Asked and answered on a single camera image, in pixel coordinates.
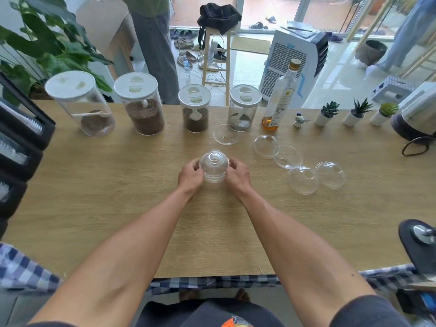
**amber liquid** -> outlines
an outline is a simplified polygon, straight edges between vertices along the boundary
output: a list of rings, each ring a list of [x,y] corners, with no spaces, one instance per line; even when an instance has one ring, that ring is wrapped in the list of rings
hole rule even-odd
[[[262,118],[262,125],[263,125],[263,128],[266,129],[267,131],[274,131],[274,130],[276,130],[276,129],[279,128],[279,126],[271,126],[271,127],[268,127],[268,125],[269,125],[269,123],[271,122],[272,118],[273,118],[272,116],[271,116],[271,117],[263,117],[263,118]]]

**brown table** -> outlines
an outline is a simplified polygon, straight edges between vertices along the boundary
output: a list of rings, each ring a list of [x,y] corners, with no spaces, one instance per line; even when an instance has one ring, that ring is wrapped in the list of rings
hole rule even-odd
[[[260,194],[323,236],[358,270],[409,261],[397,235],[403,219],[436,224],[436,149],[403,157],[405,140],[388,123],[371,126],[371,113],[347,128],[342,119],[348,111],[341,111],[324,129],[313,122],[297,129],[291,125],[294,113],[287,113],[276,133],[279,142],[297,148],[306,165],[335,161],[347,173],[341,189],[319,186],[303,196],[286,185],[286,170],[253,151],[254,138],[264,133],[263,110],[238,143],[223,146],[212,129],[226,121],[227,108],[211,108],[209,130],[193,134],[183,129],[179,106],[164,106],[165,130],[145,137],[113,104],[115,130],[90,138],[54,102],[40,105],[57,130],[4,241],[60,276],[162,200],[176,186],[182,165],[210,149],[247,163]],[[315,118],[318,112],[303,115]],[[243,206],[224,183],[205,183],[184,209],[156,277],[265,273],[273,269]]]

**metal knob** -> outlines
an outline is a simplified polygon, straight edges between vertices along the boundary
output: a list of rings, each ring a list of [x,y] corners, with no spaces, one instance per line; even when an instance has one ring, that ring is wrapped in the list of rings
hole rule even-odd
[[[412,234],[415,238],[425,244],[434,244],[436,242],[436,229],[427,228],[423,225],[415,225],[412,228]]]

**bird figurine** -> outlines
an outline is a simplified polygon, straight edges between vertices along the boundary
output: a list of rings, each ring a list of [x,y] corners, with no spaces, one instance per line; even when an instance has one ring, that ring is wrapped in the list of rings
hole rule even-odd
[[[294,126],[300,128],[302,124],[307,123],[308,121],[311,121],[311,119],[304,119],[301,112],[298,111],[297,116],[295,117]]]

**beige mat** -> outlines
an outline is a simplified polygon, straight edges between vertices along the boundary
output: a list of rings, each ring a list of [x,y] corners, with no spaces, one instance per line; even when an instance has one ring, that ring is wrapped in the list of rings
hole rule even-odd
[[[259,40],[246,37],[233,37],[230,49],[268,55],[270,52],[270,45],[271,42],[267,40]]]

